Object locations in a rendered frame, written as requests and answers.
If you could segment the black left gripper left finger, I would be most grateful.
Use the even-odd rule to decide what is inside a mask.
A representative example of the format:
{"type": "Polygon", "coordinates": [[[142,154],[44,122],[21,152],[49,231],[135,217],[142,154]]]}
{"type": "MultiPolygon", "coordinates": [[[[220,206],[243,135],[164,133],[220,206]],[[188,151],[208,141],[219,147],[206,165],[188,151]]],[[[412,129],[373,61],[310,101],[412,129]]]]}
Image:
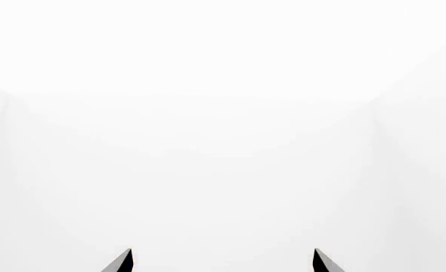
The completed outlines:
{"type": "Polygon", "coordinates": [[[101,272],[132,272],[133,266],[132,249],[126,249],[101,272]]]}

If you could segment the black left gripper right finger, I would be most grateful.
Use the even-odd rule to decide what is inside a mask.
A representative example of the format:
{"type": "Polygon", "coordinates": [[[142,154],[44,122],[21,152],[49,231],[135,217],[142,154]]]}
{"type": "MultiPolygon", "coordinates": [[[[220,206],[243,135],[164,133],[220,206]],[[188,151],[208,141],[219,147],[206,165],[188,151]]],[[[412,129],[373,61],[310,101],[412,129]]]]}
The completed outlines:
{"type": "Polygon", "coordinates": [[[336,262],[333,262],[320,249],[314,249],[312,259],[314,272],[345,272],[336,262]]]}

